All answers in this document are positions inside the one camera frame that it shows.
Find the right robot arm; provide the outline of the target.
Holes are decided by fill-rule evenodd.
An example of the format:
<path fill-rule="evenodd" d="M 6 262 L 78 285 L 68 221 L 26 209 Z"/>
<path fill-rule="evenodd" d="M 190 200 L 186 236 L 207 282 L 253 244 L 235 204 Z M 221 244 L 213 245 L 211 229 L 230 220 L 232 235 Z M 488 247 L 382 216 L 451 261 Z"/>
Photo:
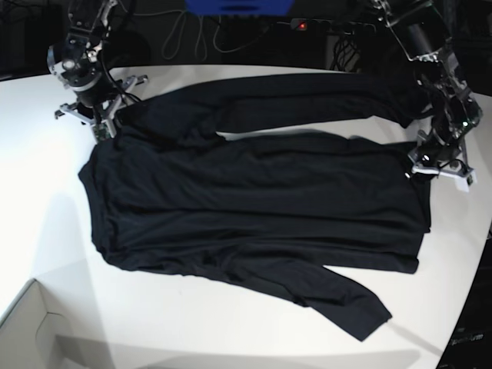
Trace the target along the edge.
<path fill-rule="evenodd" d="M 47 66 L 64 88 L 75 93 L 71 104 L 60 105 L 54 116 L 72 116 L 90 127 L 97 142 L 113 138 L 121 127 L 116 113 L 138 103 L 132 90 L 148 82 L 147 75 L 114 79 L 105 62 L 104 47 L 111 34 L 110 17 L 116 1 L 72 1 L 70 25 L 63 42 L 49 47 Z"/>

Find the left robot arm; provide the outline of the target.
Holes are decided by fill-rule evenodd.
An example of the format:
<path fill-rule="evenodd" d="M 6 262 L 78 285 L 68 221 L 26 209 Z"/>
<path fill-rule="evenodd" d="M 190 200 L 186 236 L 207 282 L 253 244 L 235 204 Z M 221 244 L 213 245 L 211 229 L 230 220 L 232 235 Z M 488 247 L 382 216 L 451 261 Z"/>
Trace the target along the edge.
<path fill-rule="evenodd" d="M 417 134 L 409 152 L 414 175 L 452 178 L 467 192 L 477 181 L 469 165 L 465 137 L 483 112 L 461 70 L 451 36 L 432 1 L 373 1 L 379 20 L 398 41 L 410 62 L 418 64 L 417 83 L 430 95 L 430 127 Z"/>

